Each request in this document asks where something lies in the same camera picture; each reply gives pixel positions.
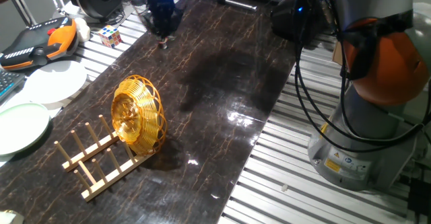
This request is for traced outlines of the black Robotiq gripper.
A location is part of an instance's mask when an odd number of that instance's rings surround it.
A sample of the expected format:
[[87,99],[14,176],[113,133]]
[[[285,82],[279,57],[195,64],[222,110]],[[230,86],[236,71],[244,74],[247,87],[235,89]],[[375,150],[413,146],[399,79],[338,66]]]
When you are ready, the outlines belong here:
[[180,25],[184,10],[177,8],[174,0],[147,0],[147,6],[151,11],[157,35],[168,36],[158,39],[159,48],[167,49],[168,40],[176,39],[173,34]]

